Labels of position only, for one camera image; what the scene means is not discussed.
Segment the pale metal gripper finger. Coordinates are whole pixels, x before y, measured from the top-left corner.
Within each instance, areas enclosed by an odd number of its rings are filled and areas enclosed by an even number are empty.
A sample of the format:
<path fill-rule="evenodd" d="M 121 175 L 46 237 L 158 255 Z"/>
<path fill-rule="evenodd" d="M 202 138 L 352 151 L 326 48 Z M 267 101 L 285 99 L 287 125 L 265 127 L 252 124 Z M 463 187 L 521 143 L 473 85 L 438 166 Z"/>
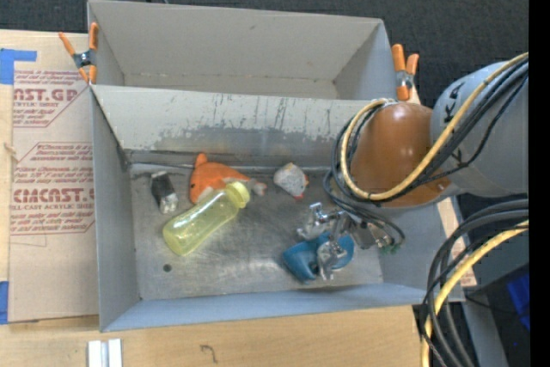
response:
<path fill-rule="evenodd" d="M 342 211 L 324 211 L 322 203 L 314 203 L 309 207 L 307 221 L 296 232 L 304 240 L 313 240 L 327 232 L 333 231 L 341 218 Z"/>
<path fill-rule="evenodd" d="M 318 271 L 321 278 L 328 281 L 333 278 L 333 272 L 346 266 L 348 252 L 335 240 L 321 244 L 316 251 Z"/>

